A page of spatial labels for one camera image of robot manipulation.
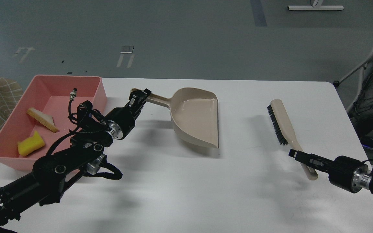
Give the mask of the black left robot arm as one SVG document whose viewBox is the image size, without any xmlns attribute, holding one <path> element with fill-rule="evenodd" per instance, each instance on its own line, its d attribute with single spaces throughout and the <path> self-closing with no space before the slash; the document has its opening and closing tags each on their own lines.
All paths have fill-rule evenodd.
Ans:
<svg viewBox="0 0 373 233">
<path fill-rule="evenodd" d="M 76 128 L 55 141 L 29 174 L 0 187 L 0 233 L 9 233 L 3 226 L 19 220 L 33 205 L 59 203 L 82 177 L 120 180 L 122 172 L 107 161 L 104 150 L 114 139 L 122 140 L 131 132 L 150 95 L 149 89 L 132 90 L 124 107 L 116 107 L 105 116 L 90 101 L 79 104 L 77 112 L 69 112 Z"/>
</svg>

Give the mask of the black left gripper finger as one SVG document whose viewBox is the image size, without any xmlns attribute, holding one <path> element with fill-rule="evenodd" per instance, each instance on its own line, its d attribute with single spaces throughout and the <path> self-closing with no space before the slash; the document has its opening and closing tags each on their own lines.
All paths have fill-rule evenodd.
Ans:
<svg viewBox="0 0 373 233">
<path fill-rule="evenodd" d="M 133 118 L 138 118 L 141 114 L 141 110 L 144 107 L 146 101 L 141 100 L 133 103 Z"/>
<path fill-rule="evenodd" d="M 137 101 L 141 101 L 141 100 L 147 100 L 147 98 L 151 95 L 151 90 L 149 89 L 144 89 L 144 90 L 140 90 L 140 89 L 132 89 L 132 91 L 130 92 L 130 95 L 129 95 L 129 102 L 128 102 L 128 106 L 129 106 L 129 109 L 130 110 L 133 110 L 133 103 L 134 102 L 137 102 Z"/>
</svg>

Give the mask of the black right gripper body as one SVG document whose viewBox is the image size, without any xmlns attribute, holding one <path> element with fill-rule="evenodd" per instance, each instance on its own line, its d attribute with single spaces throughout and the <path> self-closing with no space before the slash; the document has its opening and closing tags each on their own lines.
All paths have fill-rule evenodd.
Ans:
<svg viewBox="0 0 373 233">
<path fill-rule="evenodd" d="M 347 156 L 339 156 L 327 165 L 328 179 L 336 187 L 351 193 L 369 189 L 370 170 L 367 164 Z"/>
</svg>

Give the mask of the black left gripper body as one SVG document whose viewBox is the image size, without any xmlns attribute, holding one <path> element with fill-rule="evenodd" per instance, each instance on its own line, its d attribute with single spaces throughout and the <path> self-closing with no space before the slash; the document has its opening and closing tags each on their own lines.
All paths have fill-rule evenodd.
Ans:
<svg viewBox="0 0 373 233">
<path fill-rule="evenodd" d="M 112 109 L 107 115 L 106 119 L 112 121 L 116 126 L 115 139 L 122 140 L 133 130 L 136 120 L 132 115 L 130 106 L 116 107 Z"/>
</svg>

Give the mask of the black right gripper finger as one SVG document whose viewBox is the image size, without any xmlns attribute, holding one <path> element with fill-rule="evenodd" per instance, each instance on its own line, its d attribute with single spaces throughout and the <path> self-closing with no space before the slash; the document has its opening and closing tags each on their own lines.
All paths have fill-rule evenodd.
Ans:
<svg viewBox="0 0 373 233">
<path fill-rule="evenodd" d="M 319 163 L 319 164 L 309 163 L 308 167 L 314 168 L 317 171 L 329 173 L 330 164 L 329 163 Z"/>
<path fill-rule="evenodd" d="M 289 154 L 290 157 L 294 158 L 295 161 L 298 161 L 302 164 L 305 164 L 308 166 L 309 163 L 332 163 L 333 161 L 315 154 L 308 154 L 303 151 L 290 149 Z"/>
</svg>

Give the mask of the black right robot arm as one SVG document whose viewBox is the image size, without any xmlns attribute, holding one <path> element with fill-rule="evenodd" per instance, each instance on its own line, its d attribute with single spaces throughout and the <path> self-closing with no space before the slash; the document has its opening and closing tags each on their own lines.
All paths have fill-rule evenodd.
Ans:
<svg viewBox="0 0 373 233">
<path fill-rule="evenodd" d="M 373 148 L 373 138 L 366 138 L 365 146 Z M 325 172 L 329 182 L 336 187 L 354 194 L 367 189 L 373 194 L 373 158 L 359 161 L 341 155 L 330 160 L 295 149 L 290 149 L 288 155 L 308 168 Z"/>
</svg>

